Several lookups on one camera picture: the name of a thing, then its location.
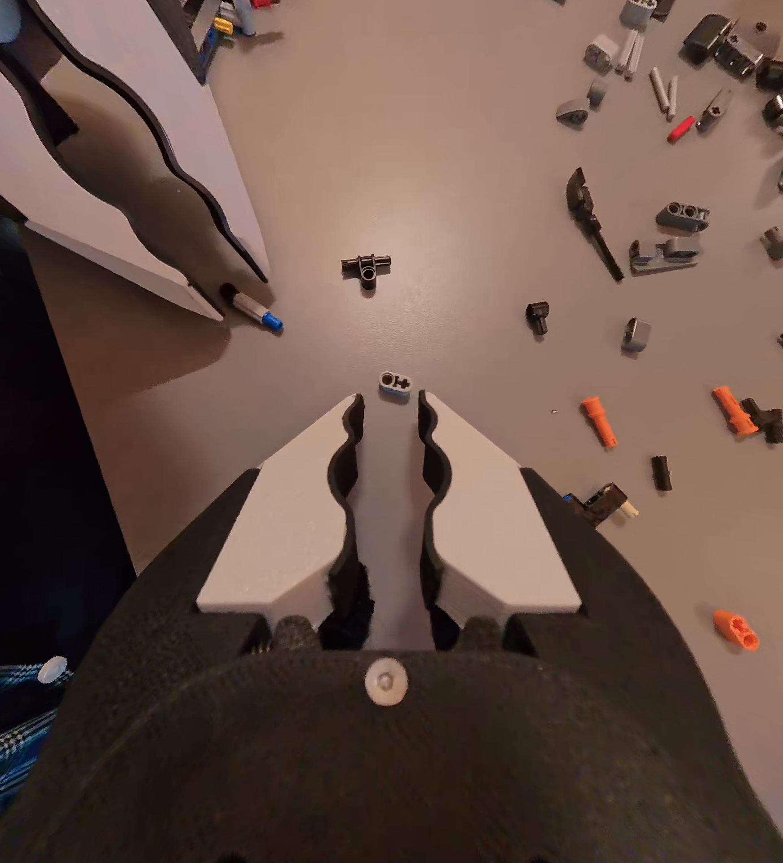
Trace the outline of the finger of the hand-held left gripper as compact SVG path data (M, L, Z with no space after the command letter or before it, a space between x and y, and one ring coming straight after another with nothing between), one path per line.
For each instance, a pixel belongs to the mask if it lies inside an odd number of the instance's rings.
M256 213L213 94L196 77L144 1L29 2L78 68L140 114L177 178L203 200L220 234L269 283Z
M141 243L129 218L65 170L52 131L73 122L5 48L21 35L18 2L0 2L0 196L34 233L187 311L223 315L185 275Z

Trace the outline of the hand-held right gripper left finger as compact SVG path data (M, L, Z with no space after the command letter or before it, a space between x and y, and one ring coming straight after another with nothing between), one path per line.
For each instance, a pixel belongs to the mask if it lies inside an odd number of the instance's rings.
M203 613L349 615L358 594L354 514L364 398L345 397L266 459L196 605Z

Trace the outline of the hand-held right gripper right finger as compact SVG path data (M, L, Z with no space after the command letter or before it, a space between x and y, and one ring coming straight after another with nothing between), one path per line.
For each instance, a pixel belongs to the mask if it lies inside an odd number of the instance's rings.
M433 494L420 554L429 613L453 625L577 613L582 599L521 465L426 390L418 394L418 433Z

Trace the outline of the grey lego connector with blue pin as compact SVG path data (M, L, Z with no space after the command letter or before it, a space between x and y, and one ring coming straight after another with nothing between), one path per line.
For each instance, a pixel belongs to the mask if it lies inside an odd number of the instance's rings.
M283 330L283 322L280 318L255 299L242 293L235 285L230 283L221 285L220 295L227 305L265 329L269 329L275 333Z

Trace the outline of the multicoloured lego technic model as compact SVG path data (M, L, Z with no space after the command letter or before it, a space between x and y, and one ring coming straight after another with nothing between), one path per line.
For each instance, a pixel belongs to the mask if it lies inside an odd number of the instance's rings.
M198 52L217 41L233 44L237 39L257 38L259 11L272 9L280 1L181 1L181 13L189 26Z

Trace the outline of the black lego connector with tan pin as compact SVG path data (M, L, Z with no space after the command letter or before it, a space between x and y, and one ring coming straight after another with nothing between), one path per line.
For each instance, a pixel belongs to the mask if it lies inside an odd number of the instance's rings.
M601 486L584 502L572 493L562 495L562 499L593 527L600 526L616 513L625 520L639 516L639 510L630 502L628 496L612 482Z

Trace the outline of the orange lego connector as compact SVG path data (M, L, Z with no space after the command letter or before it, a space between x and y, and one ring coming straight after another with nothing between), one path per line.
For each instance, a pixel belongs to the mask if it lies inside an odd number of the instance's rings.
M727 642L750 652L760 648L759 636L741 615L725 609L716 609L712 614L712 620L716 631Z

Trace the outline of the black lego connector pair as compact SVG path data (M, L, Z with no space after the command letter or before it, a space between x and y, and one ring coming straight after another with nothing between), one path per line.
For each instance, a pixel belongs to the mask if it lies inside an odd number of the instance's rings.
M770 445L783 444L783 410L781 408L762 409L752 398L741 401L742 409L750 416L752 423L760 430Z

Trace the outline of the grey flat lego piece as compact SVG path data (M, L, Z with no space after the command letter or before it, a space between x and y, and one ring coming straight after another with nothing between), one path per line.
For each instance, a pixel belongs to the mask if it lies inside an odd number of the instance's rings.
M635 240L629 248L633 275L687 270L699 263L701 246L696 236L668 236L664 242Z

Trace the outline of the black lego lever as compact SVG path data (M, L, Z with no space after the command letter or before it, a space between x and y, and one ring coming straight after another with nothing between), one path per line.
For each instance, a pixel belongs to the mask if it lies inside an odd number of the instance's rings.
M603 238L601 222L594 213L591 192L586 185L582 167L578 167L567 181L566 204L581 232L597 248L602 262L607 267L613 280L616 283L622 282L624 279L623 270Z

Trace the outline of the dark grey three-hole lego beam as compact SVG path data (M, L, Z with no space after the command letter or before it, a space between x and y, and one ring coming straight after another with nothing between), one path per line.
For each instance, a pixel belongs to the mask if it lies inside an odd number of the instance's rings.
M709 209L673 201L658 212L655 222L662 228L698 233L709 227Z

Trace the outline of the dark grey lego axle connector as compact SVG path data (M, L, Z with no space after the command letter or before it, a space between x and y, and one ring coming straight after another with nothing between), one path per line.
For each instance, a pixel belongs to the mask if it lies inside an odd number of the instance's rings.
M700 135L707 134L727 114L733 95L734 92L731 88L722 88L711 99L700 113L696 123L696 129Z

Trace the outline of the black curved lego panel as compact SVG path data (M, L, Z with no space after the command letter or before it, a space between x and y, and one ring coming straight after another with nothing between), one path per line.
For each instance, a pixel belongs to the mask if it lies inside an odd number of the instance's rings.
M728 16L707 14L690 31L682 43L679 56L694 67L700 67L713 57L733 27Z

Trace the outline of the dark grey lego block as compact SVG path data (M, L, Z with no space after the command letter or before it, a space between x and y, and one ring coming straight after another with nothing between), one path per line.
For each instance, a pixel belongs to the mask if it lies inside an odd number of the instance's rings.
M747 24L736 21L715 50L713 59L732 77L746 80L756 72L765 58L774 57L780 40L780 33L764 22Z

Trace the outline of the dark navy clothing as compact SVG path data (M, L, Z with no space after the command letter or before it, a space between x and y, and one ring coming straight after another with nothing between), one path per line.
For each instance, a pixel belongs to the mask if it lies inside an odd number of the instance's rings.
M75 668L134 577L18 227L0 215L0 665Z

